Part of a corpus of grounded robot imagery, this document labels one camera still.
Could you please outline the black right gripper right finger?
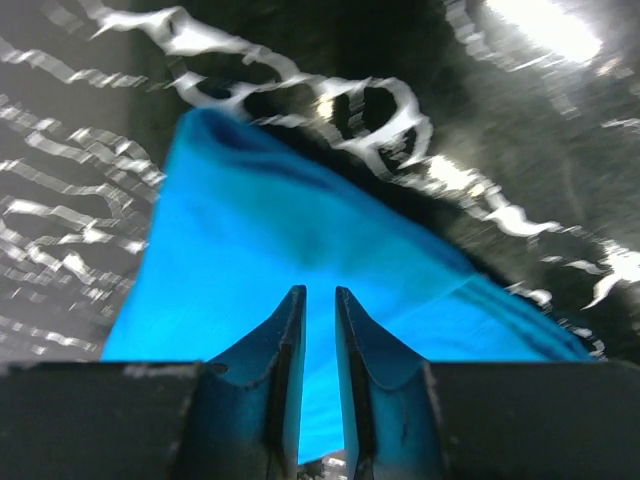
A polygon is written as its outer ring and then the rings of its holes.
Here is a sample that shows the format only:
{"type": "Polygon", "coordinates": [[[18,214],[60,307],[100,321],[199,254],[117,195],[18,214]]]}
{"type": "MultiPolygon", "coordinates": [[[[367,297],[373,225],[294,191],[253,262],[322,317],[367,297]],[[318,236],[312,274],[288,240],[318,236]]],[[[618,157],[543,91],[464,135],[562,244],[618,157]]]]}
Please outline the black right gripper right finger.
{"type": "Polygon", "coordinates": [[[432,362],[336,291],[351,479],[635,479],[639,369],[432,362]]]}

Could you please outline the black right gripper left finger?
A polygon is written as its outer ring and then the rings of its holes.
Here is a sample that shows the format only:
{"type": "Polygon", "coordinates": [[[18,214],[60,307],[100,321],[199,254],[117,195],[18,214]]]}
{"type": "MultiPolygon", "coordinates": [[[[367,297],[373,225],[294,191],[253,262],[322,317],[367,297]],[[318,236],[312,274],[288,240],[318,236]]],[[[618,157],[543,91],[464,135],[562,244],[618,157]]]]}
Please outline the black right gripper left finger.
{"type": "Polygon", "coordinates": [[[5,479],[292,479],[306,290],[209,362],[5,363],[5,479]]]}

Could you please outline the bright blue t-shirt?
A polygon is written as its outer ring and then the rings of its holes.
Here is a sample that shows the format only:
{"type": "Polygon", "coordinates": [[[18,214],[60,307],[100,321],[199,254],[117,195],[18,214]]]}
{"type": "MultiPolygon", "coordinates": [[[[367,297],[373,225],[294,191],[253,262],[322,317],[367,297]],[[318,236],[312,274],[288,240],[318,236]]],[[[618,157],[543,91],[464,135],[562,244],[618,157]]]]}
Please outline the bright blue t-shirt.
{"type": "Polygon", "coordinates": [[[335,291],[432,361],[580,362],[582,343],[434,234],[263,130],[179,121],[142,264],[106,361],[205,361],[307,289],[298,459],[344,445],[335,291]]]}

